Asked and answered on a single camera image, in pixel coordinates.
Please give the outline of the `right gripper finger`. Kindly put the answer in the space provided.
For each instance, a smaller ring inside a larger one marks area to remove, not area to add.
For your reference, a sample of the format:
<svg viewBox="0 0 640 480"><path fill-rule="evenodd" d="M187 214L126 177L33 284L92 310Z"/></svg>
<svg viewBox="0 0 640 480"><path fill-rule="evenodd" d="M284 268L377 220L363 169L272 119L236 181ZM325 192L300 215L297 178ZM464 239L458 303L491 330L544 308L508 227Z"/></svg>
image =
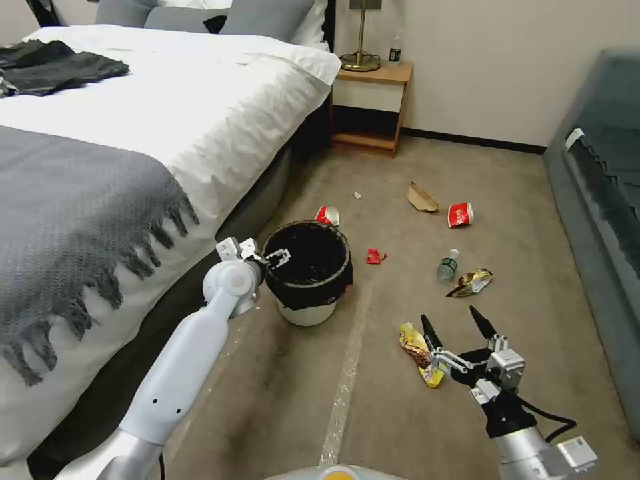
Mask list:
<svg viewBox="0 0 640 480"><path fill-rule="evenodd" d="M472 370L473 365L470 362L443 347L429 318L424 313L421 314L421 324L423 327L423 337L428 346L431 364L434 368L437 368L445 374L451 374L452 371L467 374Z"/></svg>
<svg viewBox="0 0 640 480"><path fill-rule="evenodd" d="M472 350L473 353L480 353L484 351L500 352L508 350L509 342L506 336L497 333L492 323L488 318L483 316L474 306L470 305L469 310L471 316L482 334L483 338L487 341L487 346L480 349Z"/></svg>

